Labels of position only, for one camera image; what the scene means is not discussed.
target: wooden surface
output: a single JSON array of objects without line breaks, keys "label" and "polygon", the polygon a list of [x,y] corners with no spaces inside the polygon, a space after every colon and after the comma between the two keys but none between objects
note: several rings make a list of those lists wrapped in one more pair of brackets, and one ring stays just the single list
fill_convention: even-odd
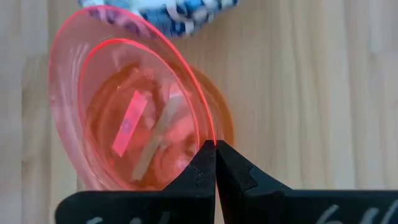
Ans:
[{"label": "wooden surface", "polygon": [[[47,101],[47,55],[76,0],[0,8],[0,223],[53,223],[83,189]],[[398,189],[396,0],[241,0],[174,40],[226,96],[236,148],[294,188]],[[218,209],[217,223],[222,223]]]}]

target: blue and white fabric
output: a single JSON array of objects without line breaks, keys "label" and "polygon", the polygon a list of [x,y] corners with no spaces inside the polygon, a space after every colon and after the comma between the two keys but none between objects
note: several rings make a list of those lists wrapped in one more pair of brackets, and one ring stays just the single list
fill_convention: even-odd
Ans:
[{"label": "blue and white fabric", "polygon": [[158,5],[137,6],[134,0],[79,0],[82,7],[109,5],[143,17],[167,37],[190,35],[211,22],[221,11],[238,0],[146,0]]}]

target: test strip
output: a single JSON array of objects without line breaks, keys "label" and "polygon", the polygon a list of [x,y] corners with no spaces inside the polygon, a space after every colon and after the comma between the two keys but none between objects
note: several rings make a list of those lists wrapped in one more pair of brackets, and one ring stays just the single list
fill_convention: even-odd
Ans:
[{"label": "test strip", "polygon": [[113,150],[122,157],[126,152],[127,145],[131,139],[134,130],[137,127],[138,121],[144,112],[147,105],[147,100],[138,92],[135,91],[124,114],[123,122],[120,125],[118,134],[113,142]]}]

